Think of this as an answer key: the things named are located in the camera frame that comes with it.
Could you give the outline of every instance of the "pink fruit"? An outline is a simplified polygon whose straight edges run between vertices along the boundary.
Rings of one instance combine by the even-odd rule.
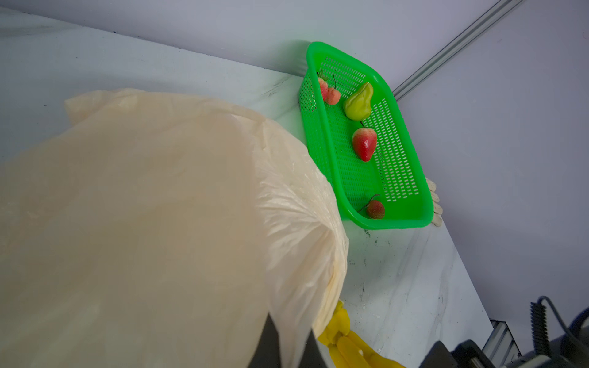
[[[377,200],[371,200],[366,206],[366,214],[370,218],[384,218],[385,216],[385,205]]]
[[[321,97],[323,97],[323,100],[325,101],[325,99],[327,98],[327,90],[329,89],[329,87],[327,86],[327,82],[323,80],[323,78],[319,77],[319,87],[321,88]]]
[[[376,132],[372,128],[360,128],[352,135],[352,147],[360,159],[370,161],[376,150]]]
[[[336,105],[339,102],[339,98],[342,96],[342,94],[336,90],[333,87],[329,87],[327,89],[327,97],[324,97],[323,100],[328,104],[328,105]]]

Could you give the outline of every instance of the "metal strip on wall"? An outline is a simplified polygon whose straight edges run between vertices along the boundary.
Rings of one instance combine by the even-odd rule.
[[[517,5],[523,0],[499,0],[497,4],[493,5],[486,13],[478,18],[473,24],[471,24],[463,33],[458,35],[452,40],[446,47],[431,58],[424,66],[418,69],[411,77],[407,78],[400,86],[394,91],[393,95],[396,100],[399,101],[404,95],[410,90],[414,89],[419,83],[425,78],[432,74],[436,69],[441,67],[445,62],[450,60],[460,50],[465,48],[470,42],[476,37],[479,37],[485,32],[490,26],[496,23],[504,15],[512,11]]]

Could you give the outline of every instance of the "marble surface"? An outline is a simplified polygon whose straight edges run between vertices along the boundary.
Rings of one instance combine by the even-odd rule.
[[[65,99],[124,87],[219,97],[305,142],[300,77],[1,8],[0,49],[0,162],[65,131]],[[375,350],[418,367],[437,340],[484,345],[492,327],[445,226],[345,228],[341,298]]]

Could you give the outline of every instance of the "crumpled plastic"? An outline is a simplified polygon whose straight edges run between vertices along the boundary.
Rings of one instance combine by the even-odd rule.
[[[123,89],[0,168],[0,362],[284,367],[329,322],[348,238],[306,147],[212,98]]]

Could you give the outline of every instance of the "white marble table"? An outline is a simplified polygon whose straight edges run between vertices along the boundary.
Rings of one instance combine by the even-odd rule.
[[[305,142],[301,77],[1,8],[0,50],[0,162],[65,131],[65,99],[123,87],[219,97]],[[345,227],[341,298],[375,350],[417,367],[437,340],[484,345],[492,327],[445,226]]]

